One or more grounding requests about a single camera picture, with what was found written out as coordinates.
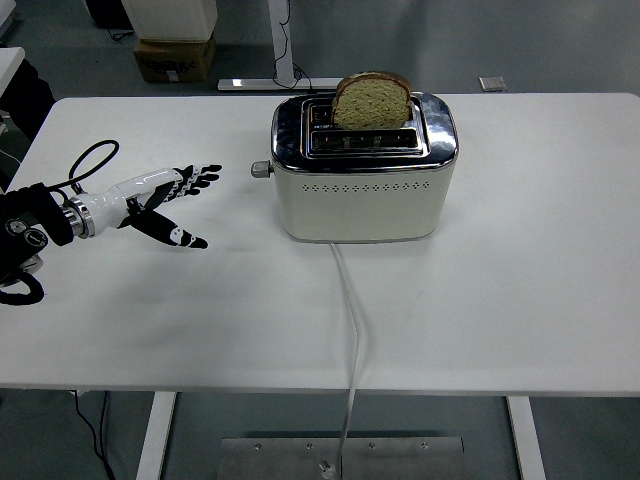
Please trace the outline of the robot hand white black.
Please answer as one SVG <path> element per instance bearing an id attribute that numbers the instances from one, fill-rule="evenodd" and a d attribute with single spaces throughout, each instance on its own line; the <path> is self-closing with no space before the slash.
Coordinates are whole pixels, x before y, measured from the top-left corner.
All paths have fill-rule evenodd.
<path id="1" fill-rule="evenodd" d="M 104 193 L 82 193 L 72 199 L 83 216 L 83 234 L 95 237 L 108 228 L 130 226 L 169 246 L 205 249 L 206 240 L 157 212 L 172 200 L 195 196 L 219 179 L 222 167 L 189 165 L 166 168 L 121 182 Z"/>

